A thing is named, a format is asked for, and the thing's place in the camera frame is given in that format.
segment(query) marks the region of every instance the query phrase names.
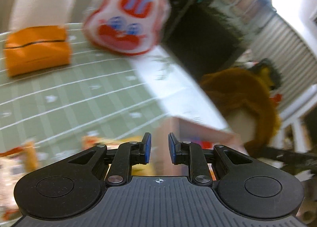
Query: black object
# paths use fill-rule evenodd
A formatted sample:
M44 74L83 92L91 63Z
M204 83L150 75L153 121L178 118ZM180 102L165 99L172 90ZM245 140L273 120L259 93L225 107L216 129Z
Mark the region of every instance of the black object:
M317 174L317 155L312 153L295 153L292 151L265 147L262 149L260 157L284 162L287 165L294 165L295 168L311 170Z
M246 50L240 45L242 36L234 35L220 23L223 15L208 7L210 2L196 0L163 40L196 81L230 67Z
M264 67L267 67L270 70L270 79L274 84L274 86L270 86L271 91L280 88L282 85L282 77L270 59L265 58L261 60L259 63L250 68L249 71L254 74L258 74Z
M189 177L131 176L132 165L149 162L149 133L115 150L97 145L18 181L15 226L305 226L294 216L303 187L292 175L226 146L168 138L172 162L188 165Z
M180 12L183 10L185 5L187 4L189 0L170 0L171 3L171 13L170 17L168 18L168 21L165 24L165 32L168 33L171 29L171 26L173 25L173 22L177 18L177 16L180 14Z

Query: white paper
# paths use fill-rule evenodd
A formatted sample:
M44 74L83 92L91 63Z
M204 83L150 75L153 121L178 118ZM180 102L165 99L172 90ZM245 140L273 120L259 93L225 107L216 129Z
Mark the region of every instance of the white paper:
M36 26L62 26L69 22L75 0L15 0L9 31Z

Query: blue eyes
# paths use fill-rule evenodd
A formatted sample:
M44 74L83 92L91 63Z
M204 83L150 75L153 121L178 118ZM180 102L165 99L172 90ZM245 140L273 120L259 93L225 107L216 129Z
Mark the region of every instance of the blue eyes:
M126 27L126 34L128 35L139 35L142 32L141 24L130 24Z
M115 16L108 20L107 25L111 26L111 28L114 30L121 31L124 29L126 25L126 21L124 20L123 17Z
M126 21L123 17L115 16L108 20L107 25L117 31L123 31L126 26ZM130 24L126 27L127 35L139 35L142 33L142 25L139 23Z

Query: plush toy face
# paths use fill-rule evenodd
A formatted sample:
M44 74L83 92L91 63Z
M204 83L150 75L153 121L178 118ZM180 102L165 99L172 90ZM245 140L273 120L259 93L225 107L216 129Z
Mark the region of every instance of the plush toy face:
M84 22L93 43L126 55L148 52L166 19L164 0L104 0Z

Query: colorful toy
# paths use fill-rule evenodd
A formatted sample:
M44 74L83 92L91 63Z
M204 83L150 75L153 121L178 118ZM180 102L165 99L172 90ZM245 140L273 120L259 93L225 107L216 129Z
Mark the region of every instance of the colorful toy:
M158 44L169 12L168 0L93 0L83 32L97 46L140 55Z
M201 88L226 118L237 109L246 110L256 119L254 139L244 143L247 152L257 157L280 127L280 118L270 89L279 81L270 77L270 68L259 71L230 68L202 77Z

